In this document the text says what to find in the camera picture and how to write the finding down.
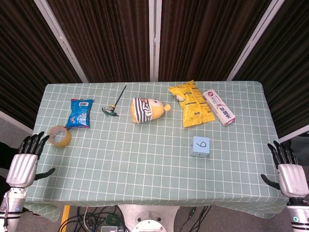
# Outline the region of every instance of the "white box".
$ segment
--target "white box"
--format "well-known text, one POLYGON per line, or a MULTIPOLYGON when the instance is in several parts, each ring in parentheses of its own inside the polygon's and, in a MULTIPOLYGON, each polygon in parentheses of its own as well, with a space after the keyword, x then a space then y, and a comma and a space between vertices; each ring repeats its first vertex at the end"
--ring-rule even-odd
POLYGON ((235 122, 235 115, 213 89, 204 92, 203 98, 205 99, 211 111, 217 116, 219 121, 224 126, 235 122))

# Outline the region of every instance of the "yellow table leg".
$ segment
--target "yellow table leg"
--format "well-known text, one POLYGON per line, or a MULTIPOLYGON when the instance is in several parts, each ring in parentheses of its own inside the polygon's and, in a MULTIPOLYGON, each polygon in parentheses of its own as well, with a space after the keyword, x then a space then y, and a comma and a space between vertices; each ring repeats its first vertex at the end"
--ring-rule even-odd
MULTIPOLYGON (((70 213, 70 206, 69 205, 65 205, 64 209, 63 209, 63 214, 62 214, 62 220, 61 220, 61 225, 63 222, 65 222, 66 220, 68 220, 69 218, 69 213, 70 213)), ((62 232, 66 232, 67 230, 67 225, 65 225, 62 229, 62 232)))

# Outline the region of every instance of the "number 6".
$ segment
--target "number 6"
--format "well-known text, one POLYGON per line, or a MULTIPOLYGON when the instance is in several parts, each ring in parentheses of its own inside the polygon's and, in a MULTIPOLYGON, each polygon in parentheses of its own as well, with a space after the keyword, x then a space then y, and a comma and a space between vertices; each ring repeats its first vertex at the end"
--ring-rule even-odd
POLYGON ((205 142, 201 142, 201 144, 197 143, 197 145, 199 145, 200 147, 206 147, 206 143, 205 142))

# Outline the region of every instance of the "dark curtain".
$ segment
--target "dark curtain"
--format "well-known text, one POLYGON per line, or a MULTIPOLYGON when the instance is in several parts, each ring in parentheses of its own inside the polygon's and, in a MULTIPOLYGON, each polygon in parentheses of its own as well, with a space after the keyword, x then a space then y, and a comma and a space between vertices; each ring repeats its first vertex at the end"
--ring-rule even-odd
POLYGON ((81 80, 33 1, 0 5, 0 110, 33 128, 45 86, 81 80))
POLYGON ((234 80, 262 83, 279 138, 309 124, 309 1, 285 1, 234 80))
POLYGON ((147 0, 48 0, 89 82, 149 81, 147 0))
POLYGON ((159 80, 226 80, 270 2, 162 1, 159 80))

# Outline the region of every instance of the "green grid tablecloth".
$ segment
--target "green grid tablecloth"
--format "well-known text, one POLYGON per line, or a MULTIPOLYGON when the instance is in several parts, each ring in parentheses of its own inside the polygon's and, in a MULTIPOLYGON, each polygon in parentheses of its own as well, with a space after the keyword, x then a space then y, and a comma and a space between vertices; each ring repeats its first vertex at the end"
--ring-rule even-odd
POLYGON ((201 92, 213 88, 236 115, 227 127, 218 120, 183 128, 182 109, 168 87, 181 82, 97 83, 48 85, 34 133, 65 126, 71 99, 94 99, 89 129, 70 129, 65 148, 44 147, 37 173, 56 171, 28 188, 26 207, 51 220, 57 205, 104 206, 115 204, 215 204, 270 218, 285 207, 286 198, 267 186, 260 174, 278 181, 267 143, 277 134, 260 83, 196 82, 201 92), (105 116, 101 107, 114 104, 105 116), (133 97, 169 103, 161 118, 132 123, 133 97), (211 140, 206 158, 189 156, 193 136, 211 140))

